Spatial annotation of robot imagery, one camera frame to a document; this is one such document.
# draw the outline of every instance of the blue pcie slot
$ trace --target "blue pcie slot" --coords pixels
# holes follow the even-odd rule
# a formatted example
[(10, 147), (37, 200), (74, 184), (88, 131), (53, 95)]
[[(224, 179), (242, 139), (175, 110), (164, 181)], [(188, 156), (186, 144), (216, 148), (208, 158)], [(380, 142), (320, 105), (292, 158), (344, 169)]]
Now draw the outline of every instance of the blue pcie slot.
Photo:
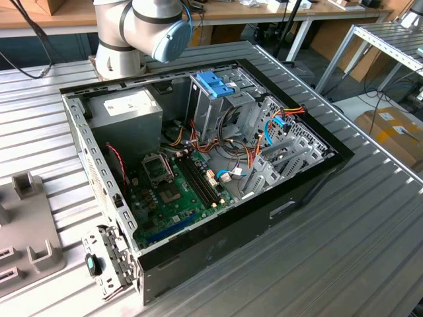
[(147, 242), (148, 243), (152, 243), (154, 241), (160, 241), (164, 238), (166, 238), (167, 236), (170, 236), (171, 234), (174, 234), (175, 232), (183, 229), (184, 227), (188, 226), (192, 220), (194, 219), (194, 217), (196, 216), (196, 213), (193, 213), (191, 216), (189, 216), (188, 218), (185, 218), (184, 220), (179, 221), (178, 223), (174, 224), (173, 226), (158, 232), (156, 234), (153, 234), (152, 236), (150, 236), (149, 238), (147, 238)]

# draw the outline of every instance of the metal workbench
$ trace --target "metal workbench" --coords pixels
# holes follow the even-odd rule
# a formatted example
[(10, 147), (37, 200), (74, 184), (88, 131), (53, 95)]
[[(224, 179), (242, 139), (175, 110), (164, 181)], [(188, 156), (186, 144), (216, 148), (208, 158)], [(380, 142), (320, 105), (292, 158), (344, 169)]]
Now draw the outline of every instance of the metal workbench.
[(43, 177), (67, 259), (0, 299), (2, 316), (407, 316), (423, 297), (423, 181), (258, 46), (206, 46), (148, 64), (234, 58), (249, 59), (356, 155), (308, 206), (147, 307), (133, 289), (102, 302), (84, 263), (79, 237), (102, 217), (58, 87), (95, 82), (92, 66), (61, 64), (38, 81), (0, 73), (0, 183), (27, 169)]
[(379, 86), (379, 91), (385, 88), (401, 65), (423, 76), (423, 57), (417, 54), (417, 49), (423, 47), (423, 27), (416, 32), (411, 32), (397, 22), (357, 24), (351, 26), (339, 46), (338, 51), (316, 87), (317, 92), (323, 91), (354, 36), (360, 37), (363, 43), (352, 58), (349, 66), (345, 69), (346, 73), (360, 61), (362, 54), (370, 46), (373, 46), (398, 61), (394, 69)]

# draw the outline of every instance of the white label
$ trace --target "white label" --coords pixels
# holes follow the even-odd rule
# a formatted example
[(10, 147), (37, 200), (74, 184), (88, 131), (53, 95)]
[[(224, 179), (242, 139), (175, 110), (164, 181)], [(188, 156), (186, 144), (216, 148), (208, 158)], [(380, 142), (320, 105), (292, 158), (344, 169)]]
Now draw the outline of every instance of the white label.
[(394, 128), (394, 130), (395, 130), (396, 132), (398, 132), (398, 134), (404, 134), (404, 133), (405, 133), (404, 131), (408, 132), (408, 131), (405, 129), (405, 127), (403, 127), (403, 126), (401, 126), (401, 125), (397, 125), (396, 127), (393, 127), (393, 128)]
[(232, 83), (232, 82), (226, 84), (226, 87), (229, 87), (229, 88), (234, 88), (236, 86), (237, 86), (237, 84)]
[(388, 112), (380, 112), (379, 115), (384, 119), (385, 121), (389, 120), (395, 120), (395, 118)]
[(233, 170), (233, 173), (238, 176), (240, 176), (242, 172), (243, 172), (243, 169), (239, 167), (235, 167), (235, 169)]
[(104, 107), (110, 116), (117, 116), (119, 114), (138, 111), (152, 106), (156, 106), (156, 103), (150, 99), (144, 90), (131, 96), (110, 99), (104, 102)]

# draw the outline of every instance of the ram slot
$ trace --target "ram slot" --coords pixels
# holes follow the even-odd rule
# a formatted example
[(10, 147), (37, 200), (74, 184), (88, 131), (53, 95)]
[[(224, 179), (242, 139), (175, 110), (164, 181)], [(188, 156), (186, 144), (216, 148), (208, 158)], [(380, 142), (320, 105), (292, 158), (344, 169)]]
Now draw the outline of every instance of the ram slot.
[(213, 203), (217, 203), (219, 201), (219, 198), (213, 191), (213, 188), (207, 183), (191, 159), (188, 157), (181, 157), (177, 158), (175, 162), (206, 208), (210, 208)]

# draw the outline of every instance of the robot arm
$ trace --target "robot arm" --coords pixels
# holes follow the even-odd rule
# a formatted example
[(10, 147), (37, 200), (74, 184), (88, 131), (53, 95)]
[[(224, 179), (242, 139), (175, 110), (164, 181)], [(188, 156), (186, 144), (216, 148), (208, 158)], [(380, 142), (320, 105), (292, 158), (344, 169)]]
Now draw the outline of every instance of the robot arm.
[(141, 52), (162, 63), (173, 61), (190, 40), (179, 0), (94, 0), (94, 6), (96, 68), (104, 78), (140, 75)]
[(423, 0), (415, 0), (408, 12), (401, 18), (401, 25), (412, 31), (419, 32), (423, 26)]

